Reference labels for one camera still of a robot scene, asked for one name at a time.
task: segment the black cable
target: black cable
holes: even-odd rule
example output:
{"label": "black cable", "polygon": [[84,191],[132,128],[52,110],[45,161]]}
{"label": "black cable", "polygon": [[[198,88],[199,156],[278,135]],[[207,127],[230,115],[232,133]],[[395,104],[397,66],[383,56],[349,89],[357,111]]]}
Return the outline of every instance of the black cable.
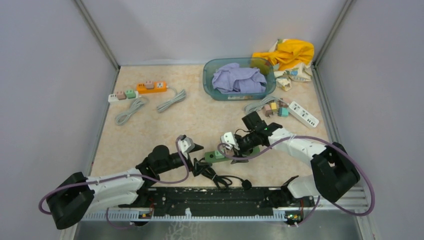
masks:
{"label": "black cable", "polygon": [[216,185],[216,187],[219,190],[225,191],[227,190],[232,184],[233,181],[229,178],[238,179],[241,181],[241,185],[245,190],[249,190],[252,188],[252,184],[249,180],[244,180],[241,177],[238,176],[232,176],[232,175],[218,175],[215,170],[212,169],[212,167],[207,167],[203,171],[200,172],[200,174],[210,180],[213,181],[213,183]]}
{"label": "black cable", "polygon": [[244,130],[244,129],[239,128],[239,129],[235,130],[234,134],[237,134],[237,131],[239,131],[239,130],[242,130],[242,131],[243,131],[243,132],[245,132],[245,133],[250,133],[250,131],[246,131],[246,130]]}

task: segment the green power strip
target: green power strip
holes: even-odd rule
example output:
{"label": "green power strip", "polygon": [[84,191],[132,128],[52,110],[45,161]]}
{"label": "green power strip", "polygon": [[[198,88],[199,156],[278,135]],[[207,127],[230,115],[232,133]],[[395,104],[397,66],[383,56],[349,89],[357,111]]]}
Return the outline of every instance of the green power strip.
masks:
{"label": "green power strip", "polygon": [[[250,155],[255,155],[258,154],[260,152],[259,146],[256,146],[253,148],[253,151],[251,154],[248,155],[243,155],[243,157],[248,157]],[[220,162],[225,162],[225,161],[229,161],[231,160],[228,157],[223,156],[219,151],[208,151],[204,153],[204,160],[207,163],[210,164],[216,164],[216,163],[220,163]]]}

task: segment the purple cloth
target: purple cloth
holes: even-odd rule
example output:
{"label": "purple cloth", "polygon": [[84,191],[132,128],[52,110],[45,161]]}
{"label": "purple cloth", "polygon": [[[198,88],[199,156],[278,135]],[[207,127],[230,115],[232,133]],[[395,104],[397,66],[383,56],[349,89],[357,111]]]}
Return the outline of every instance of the purple cloth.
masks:
{"label": "purple cloth", "polygon": [[267,80],[258,68],[240,67],[238,63],[229,63],[213,74],[213,89],[222,94],[255,94],[265,92]]}

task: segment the crumpled fabric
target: crumpled fabric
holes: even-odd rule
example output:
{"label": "crumpled fabric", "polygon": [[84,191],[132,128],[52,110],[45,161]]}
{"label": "crumpled fabric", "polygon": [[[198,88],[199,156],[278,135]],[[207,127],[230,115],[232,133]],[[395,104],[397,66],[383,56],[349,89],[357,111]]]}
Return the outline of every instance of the crumpled fabric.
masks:
{"label": "crumpled fabric", "polygon": [[252,57],[266,59],[273,66],[279,64],[279,71],[294,68],[299,63],[309,68],[314,58],[314,45],[298,39],[284,39],[276,45],[275,51],[255,52]]}
{"label": "crumpled fabric", "polygon": [[213,89],[222,94],[253,94],[265,92],[267,80],[258,68],[240,67],[234,62],[220,67],[213,74]]}

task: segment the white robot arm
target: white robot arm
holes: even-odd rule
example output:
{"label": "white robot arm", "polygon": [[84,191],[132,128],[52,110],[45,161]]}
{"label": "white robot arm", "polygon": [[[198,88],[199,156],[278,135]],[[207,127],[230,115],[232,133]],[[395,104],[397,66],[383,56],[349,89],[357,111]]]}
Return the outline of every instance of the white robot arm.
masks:
{"label": "white robot arm", "polygon": [[[296,135],[277,123],[267,125],[257,112],[246,115],[242,120],[249,130],[247,135],[242,137],[226,132],[221,137],[220,145],[235,153],[235,156],[231,157],[222,152],[226,157],[233,159],[232,163],[246,162],[247,159],[254,158],[255,156],[241,156],[249,155],[254,147],[262,145],[286,152],[312,168],[312,175],[292,177],[283,184],[282,187],[287,190],[287,197],[300,199],[322,195],[335,203],[360,180],[354,165],[333,148],[296,138]],[[335,142],[333,145],[346,152],[341,144]]]}
{"label": "white robot arm", "polygon": [[[76,172],[68,177],[57,189],[41,199],[38,208],[42,213],[52,215],[57,229],[68,228],[87,214],[114,206],[147,201],[145,192],[154,183],[176,184],[183,182],[193,169],[189,153],[203,149],[186,136],[176,141],[179,152],[171,153],[164,145],[156,146],[137,166],[108,176],[85,177]],[[161,181],[159,174],[186,166],[186,177],[179,181]],[[43,209],[46,200],[50,212]]]}

